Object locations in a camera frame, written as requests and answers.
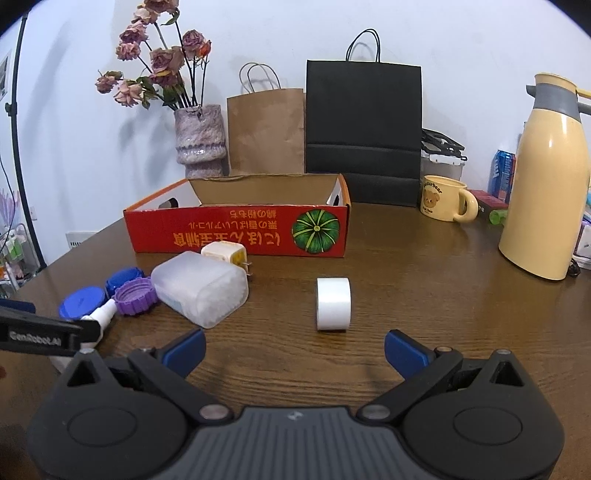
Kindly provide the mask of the blue contact lens case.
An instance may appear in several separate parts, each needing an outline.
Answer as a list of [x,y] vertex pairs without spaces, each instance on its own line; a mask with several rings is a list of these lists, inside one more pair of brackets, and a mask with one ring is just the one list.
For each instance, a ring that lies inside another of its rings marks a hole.
[[87,286],[78,289],[62,300],[58,308],[59,317],[66,321],[81,319],[101,307],[126,282],[144,276],[143,271],[137,267],[125,268],[111,275],[103,287]]

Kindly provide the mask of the white tape roll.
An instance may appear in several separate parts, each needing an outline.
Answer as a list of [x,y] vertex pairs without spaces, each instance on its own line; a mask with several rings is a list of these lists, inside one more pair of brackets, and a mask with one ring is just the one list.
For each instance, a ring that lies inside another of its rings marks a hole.
[[351,324],[352,294],[348,278],[317,279],[318,331],[346,331]]

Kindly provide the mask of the white yellow charger plug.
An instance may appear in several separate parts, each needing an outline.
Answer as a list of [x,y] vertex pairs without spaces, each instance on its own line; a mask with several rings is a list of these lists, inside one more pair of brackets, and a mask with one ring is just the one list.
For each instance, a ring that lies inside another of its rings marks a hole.
[[200,254],[233,264],[245,270],[246,275],[250,275],[249,258],[245,246],[240,243],[229,241],[214,241],[201,248]]

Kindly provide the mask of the purple screw lid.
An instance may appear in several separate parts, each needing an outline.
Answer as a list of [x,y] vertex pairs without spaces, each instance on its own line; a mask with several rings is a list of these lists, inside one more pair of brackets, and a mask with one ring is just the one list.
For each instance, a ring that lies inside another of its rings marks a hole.
[[158,302],[150,277],[135,278],[119,287],[113,299],[120,315],[135,316]]

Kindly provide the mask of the translucent plastic cotton swab box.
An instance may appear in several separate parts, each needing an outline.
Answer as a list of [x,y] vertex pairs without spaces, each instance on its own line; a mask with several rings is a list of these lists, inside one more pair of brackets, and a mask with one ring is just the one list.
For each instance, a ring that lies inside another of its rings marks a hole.
[[245,270],[191,251],[157,265],[150,277],[161,302],[204,329],[214,328],[249,298]]

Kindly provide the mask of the green small object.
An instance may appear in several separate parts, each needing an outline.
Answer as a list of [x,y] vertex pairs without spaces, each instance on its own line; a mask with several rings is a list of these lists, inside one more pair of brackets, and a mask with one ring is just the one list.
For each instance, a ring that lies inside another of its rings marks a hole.
[[492,225],[504,225],[507,218],[507,209],[491,210],[489,213],[489,221]]

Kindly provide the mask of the yellow bear mug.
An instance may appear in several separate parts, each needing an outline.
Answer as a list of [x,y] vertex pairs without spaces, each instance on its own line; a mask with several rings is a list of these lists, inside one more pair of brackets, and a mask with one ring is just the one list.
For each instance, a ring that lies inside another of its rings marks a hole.
[[420,210],[431,219],[469,223],[476,219],[479,204],[465,183],[448,177],[426,175]]

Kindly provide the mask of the dark red flat box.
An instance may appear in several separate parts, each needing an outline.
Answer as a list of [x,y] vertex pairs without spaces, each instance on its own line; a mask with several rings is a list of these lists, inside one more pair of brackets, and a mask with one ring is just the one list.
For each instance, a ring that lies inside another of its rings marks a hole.
[[508,205],[497,197],[488,194],[484,190],[469,189],[478,202],[478,215],[480,217],[489,217],[495,210],[507,210]]

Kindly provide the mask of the cream thermos jug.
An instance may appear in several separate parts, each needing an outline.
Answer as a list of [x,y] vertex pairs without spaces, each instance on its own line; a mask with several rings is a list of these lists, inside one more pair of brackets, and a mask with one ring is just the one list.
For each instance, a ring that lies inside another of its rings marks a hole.
[[590,93],[557,74],[538,73],[516,154],[501,254],[546,280],[566,278],[590,183],[590,160],[580,97]]

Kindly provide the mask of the red cardboard pumpkin box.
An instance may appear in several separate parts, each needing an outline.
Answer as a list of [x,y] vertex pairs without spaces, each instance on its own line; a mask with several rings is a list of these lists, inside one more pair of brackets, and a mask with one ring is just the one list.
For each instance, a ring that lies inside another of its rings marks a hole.
[[249,255],[341,258],[350,210],[341,174],[246,175],[183,179],[123,216],[137,253],[198,251],[228,241]]

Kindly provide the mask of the blue soda can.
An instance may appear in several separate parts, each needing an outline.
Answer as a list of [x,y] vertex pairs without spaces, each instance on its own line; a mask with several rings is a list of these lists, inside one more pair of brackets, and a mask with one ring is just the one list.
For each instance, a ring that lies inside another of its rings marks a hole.
[[498,150],[491,163],[488,193],[506,204],[511,198],[515,166],[515,154],[504,150]]

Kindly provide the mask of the purple ceramic vase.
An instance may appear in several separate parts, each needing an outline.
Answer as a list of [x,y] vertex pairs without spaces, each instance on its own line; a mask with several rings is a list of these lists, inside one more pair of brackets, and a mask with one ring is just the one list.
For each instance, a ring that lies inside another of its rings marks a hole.
[[176,161],[187,179],[228,175],[228,148],[221,106],[181,108],[174,112]]

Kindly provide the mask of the brown paper bag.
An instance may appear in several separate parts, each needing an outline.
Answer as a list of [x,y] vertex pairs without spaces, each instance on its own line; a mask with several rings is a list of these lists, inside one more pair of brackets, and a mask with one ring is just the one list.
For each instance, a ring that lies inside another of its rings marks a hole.
[[243,93],[226,100],[231,175],[303,174],[304,90],[266,63],[243,64],[238,79]]

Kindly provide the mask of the black paper bag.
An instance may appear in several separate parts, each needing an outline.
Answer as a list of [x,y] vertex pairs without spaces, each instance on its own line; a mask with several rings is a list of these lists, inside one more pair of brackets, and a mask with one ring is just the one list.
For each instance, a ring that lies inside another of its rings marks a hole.
[[341,174],[358,203],[414,207],[420,196],[422,69],[375,59],[309,60],[305,80],[304,166]]

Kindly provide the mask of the dried rose bouquet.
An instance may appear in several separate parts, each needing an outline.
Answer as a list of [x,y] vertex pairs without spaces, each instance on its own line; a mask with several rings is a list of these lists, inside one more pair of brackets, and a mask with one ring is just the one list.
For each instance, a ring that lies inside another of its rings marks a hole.
[[212,43],[195,29],[182,31],[177,1],[143,1],[119,34],[115,57],[138,61],[140,74],[130,78],[118,70],[100,72],[95,88],[120,106],[148,109],[152,102],[177,111],[204,108],[204,87]]

